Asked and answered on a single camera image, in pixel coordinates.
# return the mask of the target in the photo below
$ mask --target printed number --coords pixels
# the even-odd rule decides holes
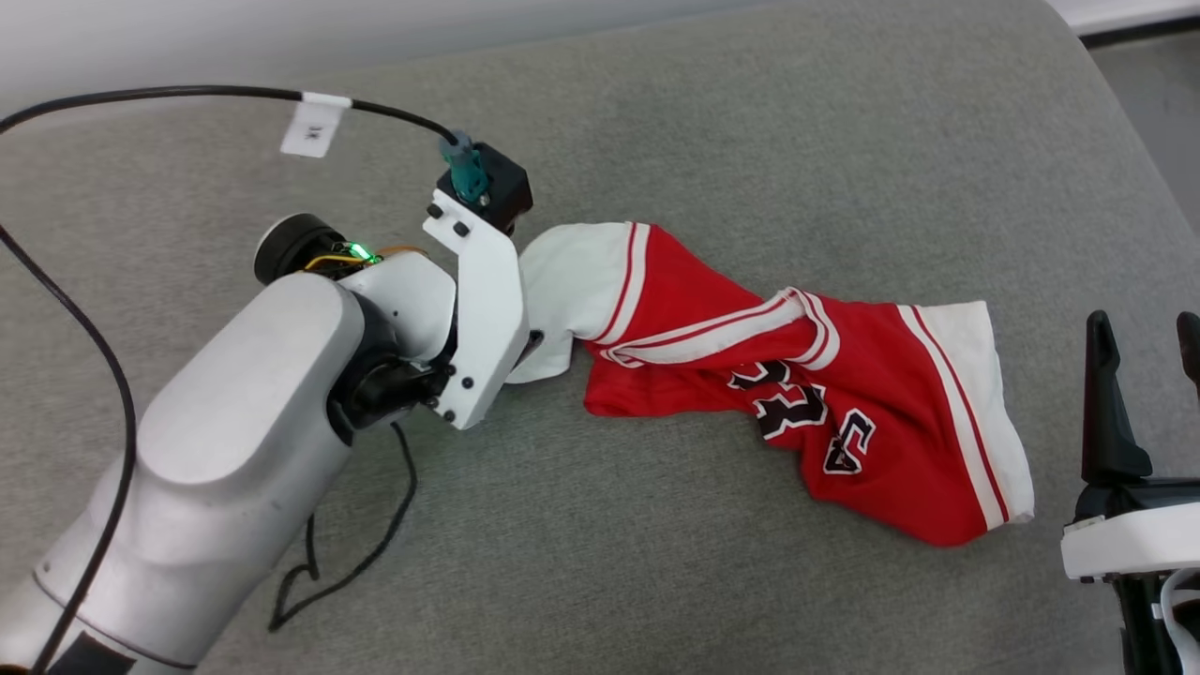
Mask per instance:
[[[784,389],[774,396],[754,401],[758,430],[762,431],[763,438],[774,438],[797,426],[824,424],[828,411],[824,405],[824,387],[790,383],[792,372],[784,362],[763,362],[754,365],[758,372],[733,374],[728,386],[748,390],[763,384],[779,384]]]
[[[829,441],[826,450],[826,473],[854,474],[863,471],[862,460],[870,449],[875,423],[858,408],[851,410],[842,419],[838,435]]]

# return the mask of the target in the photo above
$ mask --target teal connector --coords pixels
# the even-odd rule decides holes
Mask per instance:
[[[444,138],[438,143],[442,157],[450,165],[450,183],[458,198],[468,204],[478,203],[487,195],[487,173],[479,160],[470,137],[462,131],[455,131],[457,145],[450,145]]]

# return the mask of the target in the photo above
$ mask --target basketball jersey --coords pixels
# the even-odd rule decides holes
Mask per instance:
[[[794,452],[810,494],[937,545],[1033,515],[982,301],[844,303],[797,288],[763,300],[662,228],[565,225],[521,256],[542,344],[509,382],[595,357],[598,416],[738,410]]]

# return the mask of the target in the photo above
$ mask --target green led light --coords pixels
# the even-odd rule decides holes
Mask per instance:
[[[366,246],[364,246],[362,244],[356,244],[354,241],[350,241],[350,253],[353,253],[354,257],[356,258],[362,258],[364,261],[374,259],[374,256],[371,255],[371,251],[367,251]]]

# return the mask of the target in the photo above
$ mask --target white wall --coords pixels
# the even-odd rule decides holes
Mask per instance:
[[[1049,0],[1076,35],[1200,16],[1200,0]]]
[[[416,56],[637,25],[764,0],[7,0],[0,113],[182,82],[274,84]],[[1050,0],[1080,32],[1200,0]]]

